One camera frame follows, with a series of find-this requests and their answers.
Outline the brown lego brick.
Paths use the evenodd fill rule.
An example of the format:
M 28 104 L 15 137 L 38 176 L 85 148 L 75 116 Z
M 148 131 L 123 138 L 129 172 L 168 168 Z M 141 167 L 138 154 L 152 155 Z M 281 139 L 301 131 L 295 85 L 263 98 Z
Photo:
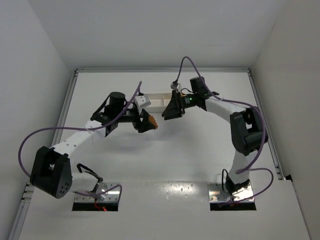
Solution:
M 156 119 L 154 118 L 153 115 L 148 116 L 148 121 L 153 125 L 155 130 L 158 128 L 158 124 L 157 124 Z

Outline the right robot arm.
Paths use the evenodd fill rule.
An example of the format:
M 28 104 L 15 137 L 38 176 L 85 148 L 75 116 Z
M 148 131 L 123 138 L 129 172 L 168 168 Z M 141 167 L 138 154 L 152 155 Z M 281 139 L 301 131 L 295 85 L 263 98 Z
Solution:
M 161 116 L 164 120 L 181 118 L 185 110 L 199 107 L 230 124 L 231 141 L 235 149 L 233 163 L 222 187 L 229 195 L 246 188 L 250 183 L 250 169 L 268 141 L 265 123 L 260 111 L 245 102 L 223 99 L 210 91 L 203 77 L 190 79 L 191 92 L 182 94 L 177 80 L 170 85 L 171 99 Z

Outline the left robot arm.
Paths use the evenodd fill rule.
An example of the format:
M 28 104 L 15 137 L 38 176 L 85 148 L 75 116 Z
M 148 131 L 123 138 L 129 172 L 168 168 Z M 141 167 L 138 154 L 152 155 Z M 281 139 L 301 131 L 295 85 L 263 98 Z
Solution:
M 106 190 L 98 189 L 103 182 L 101 176 L 82 163 L 77 163 L 77 172 L 73 172 L 72 165 L 84 150 L 107 137 L 120 123 L 131 123 L 138 133 L 157 129 L 155 118 L 145 109 L 150 104 L 149 97 L 142 93 L 127 101 L 122 92 L 111 92 L 84 128 L 36 152 L 30 183 L 56 199 L 68 192 L 94 198 L 106 194 Z

